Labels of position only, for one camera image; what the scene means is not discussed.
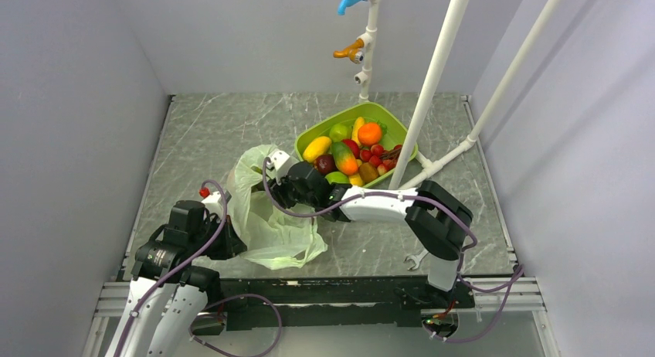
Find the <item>light green plastic bag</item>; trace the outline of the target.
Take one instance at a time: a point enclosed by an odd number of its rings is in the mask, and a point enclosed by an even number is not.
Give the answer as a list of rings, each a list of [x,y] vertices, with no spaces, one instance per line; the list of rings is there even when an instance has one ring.
[[[273,206],[263,191],[262,165],[276,151],[262,144],[245,151],[227,178],[228,210],[247,251],[239,256],[270,270],[302,268],[328,250],[315,218],[289,216]]]

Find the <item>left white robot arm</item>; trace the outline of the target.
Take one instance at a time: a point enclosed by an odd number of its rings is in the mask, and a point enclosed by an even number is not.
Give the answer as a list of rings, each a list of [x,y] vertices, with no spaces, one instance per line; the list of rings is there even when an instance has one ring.
[[[176,202],[168,221],[136,251],[127,302],[106,354],[172,355],[196,315],[224,297],[219,272],[193,265],[192,258],[229,260],[246,249],[219,193]]]

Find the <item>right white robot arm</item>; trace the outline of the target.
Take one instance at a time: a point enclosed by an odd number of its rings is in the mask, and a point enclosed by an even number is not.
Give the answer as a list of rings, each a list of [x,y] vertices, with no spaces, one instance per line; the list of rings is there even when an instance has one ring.
[[[425,180],[410,189],[367,189],[330,183],[308,163],[299,162],[276,178],[263,175],[262,183],[272,204],[290,216],[293,207],[304,205],[312,209],[309,218],[406,224],[429,254],[427,300],[443,307],[454,299],[464,241],[473,237],[473,213],[437,182]]]

